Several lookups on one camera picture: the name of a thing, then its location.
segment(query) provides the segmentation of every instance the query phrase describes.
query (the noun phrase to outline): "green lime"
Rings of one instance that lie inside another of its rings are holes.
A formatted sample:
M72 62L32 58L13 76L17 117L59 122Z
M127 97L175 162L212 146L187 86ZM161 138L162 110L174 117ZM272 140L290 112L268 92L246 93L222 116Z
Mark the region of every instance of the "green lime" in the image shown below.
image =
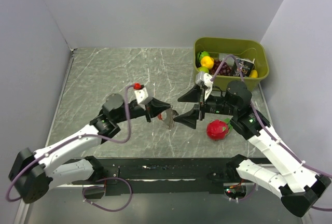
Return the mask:
M210 56L210 54L208 53L208 52L206 52L206 51L201 51L201 52L198 52L197 53L197 61L198 62L201 62L201 59L203 58L203 57L209 57Z
M209 69L207 67L199 67L198 71L203 71L203 72L209 73Z

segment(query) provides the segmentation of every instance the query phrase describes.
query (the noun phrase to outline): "gray marble tabletop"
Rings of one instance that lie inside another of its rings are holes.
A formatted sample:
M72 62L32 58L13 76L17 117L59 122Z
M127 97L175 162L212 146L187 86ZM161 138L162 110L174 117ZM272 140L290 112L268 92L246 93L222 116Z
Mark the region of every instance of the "gray marble tabletop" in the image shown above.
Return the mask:
M193 103L180 103L177 98L193 86L193 49L188 48L79 48L62 94L61 103L47 145L77 132L99 112L110 93L121 93L126 85L144 84L155 98L171 103L179 114L189 111ZM253 102L265 116L268 110L259 87L254 89ZM209 122L227 116L205 115L195 130L175 123L167 130L157 118L147 123L144 117L132 120L132 138L126 144L106 142L80 156L139 158L211 158L263 157L262 153L242 136L232 131L222 141L206 135ZM117 138L124 138L127 125L120 123Z

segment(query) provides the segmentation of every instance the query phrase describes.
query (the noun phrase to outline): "green bin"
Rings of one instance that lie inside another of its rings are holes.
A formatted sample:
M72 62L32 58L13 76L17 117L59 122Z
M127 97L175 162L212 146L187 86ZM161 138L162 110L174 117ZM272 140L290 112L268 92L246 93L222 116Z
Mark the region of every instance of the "green bin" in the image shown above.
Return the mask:
M218 59L219 53L234 54L240 58L249 59L251 61L255 59L255 70L258 72L258 78L244 78L244 82L250 91L269 74L269 65L266 60L264 48L256 41L216 37L199 38L195 42L194 47L193 67L195 77L199 72L197 67L200 67L200 64L196 61L196 54L200 51L207 51L214 59ZM232 80L241 80L241 78L217 75L214 80L214 85L220 87L222 90L226 90L227 84Z

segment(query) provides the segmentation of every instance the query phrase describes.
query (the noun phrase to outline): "white wall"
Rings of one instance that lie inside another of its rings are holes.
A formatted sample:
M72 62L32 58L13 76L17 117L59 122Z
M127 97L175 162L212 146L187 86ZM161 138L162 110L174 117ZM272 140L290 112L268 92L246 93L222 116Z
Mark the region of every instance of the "white wall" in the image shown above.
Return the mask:
M192 47L261 40L282 0L45 0L71 48Z
M261 43L263 87L281 137L309 165L332 173L331 0L284 0ZM316 206L332 208L332 186ZM332 214L311 211L314 223Z
M43 0L0 0L0 9L0 223L10 224L10 168L20 150L45 145L70 50Z

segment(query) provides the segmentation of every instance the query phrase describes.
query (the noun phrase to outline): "bunch of red grapes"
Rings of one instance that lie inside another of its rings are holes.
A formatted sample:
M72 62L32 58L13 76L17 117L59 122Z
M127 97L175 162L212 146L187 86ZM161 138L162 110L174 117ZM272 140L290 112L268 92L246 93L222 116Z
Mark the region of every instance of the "bunch of red grapes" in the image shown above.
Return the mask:
M210 74L214 75L220 65L221 61L219 60L214 60L214 65L213 68L210 70ZM225 76L230 76L230 72L231 72L231 68L230 66L228 66L226 64L226 62L223 64L222 68L220 69L218 75L225 75Z

